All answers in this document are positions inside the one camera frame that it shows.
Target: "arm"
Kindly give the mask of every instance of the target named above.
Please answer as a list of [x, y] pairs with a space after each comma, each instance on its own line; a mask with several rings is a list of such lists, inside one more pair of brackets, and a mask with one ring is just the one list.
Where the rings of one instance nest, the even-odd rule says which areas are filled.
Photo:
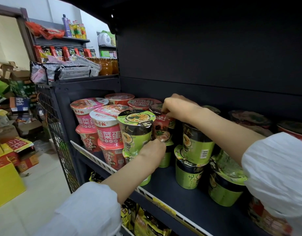
[[122, 204], [159, 166], [165, 150], [165, 143], [158, 139], [148, 142], [131, 162], [102, 181], [101, 184], [108, 185], [115, 191], [117, 201]]
[[189, 123], [203, 132], [208, 138], [221, 147], [239, 165], [244, 152], [257, 140], [265, 137], [236, 123], [215, 114], [207, 108], [185, 97], [173, 94], [166, 98], [164, 111], [170, 117]]

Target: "pink noodle cup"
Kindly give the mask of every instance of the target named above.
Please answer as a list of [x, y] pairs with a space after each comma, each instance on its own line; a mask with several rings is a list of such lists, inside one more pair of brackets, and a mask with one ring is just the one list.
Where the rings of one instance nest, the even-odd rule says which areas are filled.
[[84, 98], [74, 101], [70, 107], [75, 113], [77, 120], [82, 128], [95, 129], [95, 124], [90, 117], [90, 112], [97, 107], [108, 104], [108, 99], [105, 98]]
[[97, 144], [98, 135], [95, 128], [83, 128], [78, 125], [75, 131], [80, 135], [81, 140], [88, 151], [101, 151], [101, 148], [99, 148]]
[[161, 103], [161, 101], [153, 98], [135, 98], [128, 101], [128, 106], [148, 111], [150, 106], [155, 103]]
[[125, 158], [122, 154], [124, 145], [119, 145], [116, 147], [110, 146], [106, 145], [105, 143], [102, 143], [100, 139], [98, 139], [97, 144], [102, 149], [105, 162], [113, 169], [119, 170], [126, 164]]
[[94, 124], [96, 125], [97, 134], [102, 143], [106, 146], [123, 148], [123, 140], [117, 116], [132, 108], [124, 105], [106, 105], [96, 108], [90, 112]]
[[128, 106], [128, 101], [130, 99], [134, 99], [135, 96], [130, 93], [111, 93], [111, 94], [105, 95], [104, 98], [109, 100], [109, 104], [121, 104], [121, 105]]

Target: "hand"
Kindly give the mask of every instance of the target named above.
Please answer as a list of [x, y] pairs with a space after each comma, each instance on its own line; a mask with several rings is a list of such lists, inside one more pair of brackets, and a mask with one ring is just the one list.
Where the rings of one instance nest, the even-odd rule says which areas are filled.
[[153, 171], [155, 171], [155, 169], [160, 165], [160, 162], [165, 155], [165, 151], [165, 143], [155, 139], [145, 144], [137, 157], [139, 156], [139, 158], [143, 159], [143, 161], [148, 164], [148, 166], [152, 167]]
[[167, 113], [166, 116], [186, 123], [190, 123], [192, 113], [198, 109], [201, 109], [201, 107], [197, 103], [176, 93], [166, 98], [162, 107], [162, 111]]

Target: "yellow price label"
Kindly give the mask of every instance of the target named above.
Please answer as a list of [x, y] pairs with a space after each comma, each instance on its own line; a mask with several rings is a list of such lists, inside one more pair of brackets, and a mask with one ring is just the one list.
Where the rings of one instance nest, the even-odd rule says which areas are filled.
[[176, 212], [169, 206], [163, 204], [158, 198], [153, 197], [153, 203], [157, 205], [159, 208], [164, 210], [166, 213], [176, 216]]

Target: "green noodle cup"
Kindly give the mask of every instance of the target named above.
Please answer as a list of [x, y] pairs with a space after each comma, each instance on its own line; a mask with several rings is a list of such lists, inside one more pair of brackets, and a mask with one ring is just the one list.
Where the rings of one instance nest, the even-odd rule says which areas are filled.
[[181, 145], [176, 146], [174, 149], [176, 156], [176, 181], [181, 187], [192, 190], [197, 187], [204, 166], [198, 167], [196, 164], [183, 158], [181, 150]]
[[[125, 158], [126, 164], [128, 164], [133, 158], [135, 158], [134, 156], [130, 156], [125, 152], [125, 149], [123, 150], [123, 156]], [[149, 175], [147, 178], [145, 178], [142, 183], [139, 186], [145, 186], [147, 183], [149, 183], [151, 180], [151, 175]]]
[[117, 120], [124, 143], [124, 151], [136, 156], [151, 139], [152, 123], [155, 115], [150, 111], [134, 109], [121, 112]]
[[211, 158], [213, 173], [210, 175], [208, 193], [219, 205], [230, 207], [246, 190], [247, 177], [243, 169], [221, 150]]
[[181, 154], [198, 166], [207, 165], [215, 143], [190, 124], [183, 123], [183, 129], [183, 149]]
[[167, 142], [165, 144], [166, 144], [166, 152], [165, 152], [164, 158], [160, 162], [160, 165], [159, 165], [160, 168], [169, 167], [172, 151], [174, 149], [174, 143], [172, 141]]

